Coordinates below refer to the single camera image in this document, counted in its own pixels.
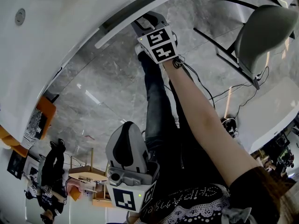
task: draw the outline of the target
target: white shoe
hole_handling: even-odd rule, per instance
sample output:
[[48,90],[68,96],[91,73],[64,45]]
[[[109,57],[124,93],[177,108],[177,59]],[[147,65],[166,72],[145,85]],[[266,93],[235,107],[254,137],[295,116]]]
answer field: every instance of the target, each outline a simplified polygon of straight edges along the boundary
[[140,54],[140,52],[144,51],[143,48],[141,47],[141,45],[138,43],[135,46],[135,53],[137,54],[137,56]]

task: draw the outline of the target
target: chair seat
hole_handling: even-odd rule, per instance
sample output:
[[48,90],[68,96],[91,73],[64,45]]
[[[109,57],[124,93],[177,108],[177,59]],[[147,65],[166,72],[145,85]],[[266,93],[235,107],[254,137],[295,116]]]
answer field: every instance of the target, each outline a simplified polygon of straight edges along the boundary
[[288,8],[264,5],[257,8],[235,41],[240,67],[254,78],[266,66],[267,52],[283,44],[292,33],[298,13]]

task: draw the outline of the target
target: black hair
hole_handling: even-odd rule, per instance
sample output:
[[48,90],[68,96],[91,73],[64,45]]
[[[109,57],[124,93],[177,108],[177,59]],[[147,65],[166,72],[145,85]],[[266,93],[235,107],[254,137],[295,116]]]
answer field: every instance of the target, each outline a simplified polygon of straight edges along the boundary
[[29,191],[25,192],[25,196],[26,196],[26,198],[27,198],[28,200],[34,198],[34,197],[32,196],[32,194],[31,194]]
[[47,216],[41,214],[41,219],[43,220],[43,223],[45,224],[53,224],[53,220],[51,220],[50,218],[48,218]]

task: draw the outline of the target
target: gray chair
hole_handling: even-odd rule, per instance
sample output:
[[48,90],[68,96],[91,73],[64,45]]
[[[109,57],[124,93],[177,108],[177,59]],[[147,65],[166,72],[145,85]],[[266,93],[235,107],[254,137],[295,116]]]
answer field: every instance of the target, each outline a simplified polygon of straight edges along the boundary
[[265,69],[267,53],[283,44],[288,37],[295,38],[293,29],[299,14],[284,7],[271,5],[256,7],[238,0],[227,1],[255,9],[247,23],[242,27],[236,41],[228,49],[225,49],[196,28],[194,28],[194,31],[224,52],[234,64],[219,54],[217,56],[259,90],[257,76]]

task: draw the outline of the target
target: blue jeans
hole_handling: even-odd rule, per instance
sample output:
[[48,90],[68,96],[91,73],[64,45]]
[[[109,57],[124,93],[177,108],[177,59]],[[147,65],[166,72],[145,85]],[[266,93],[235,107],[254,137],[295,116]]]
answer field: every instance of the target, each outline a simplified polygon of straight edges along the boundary
[[[197,186],[198,174],[203,177],[201,183],[224,185],[210,157],[196,141],[171,81],[169,81],[169,86],[176,102],[179,129],[171,112],[171,104],[165,91],[159,65],[155,64],[144,51],[138,55],[138,60],[145,73],[144,81],[148,101],[145,143],[148,151],[154,154],[154,160],[160,164],[160,176],[157,183],[159,188],[164,190],[167,186],[169,192],[174,192],[178,188]],[[189,72],[184,67],[183,69],[191,78]],[[186,187],[179,181],[179,176],[182,178],[188,176],[189,182]]]

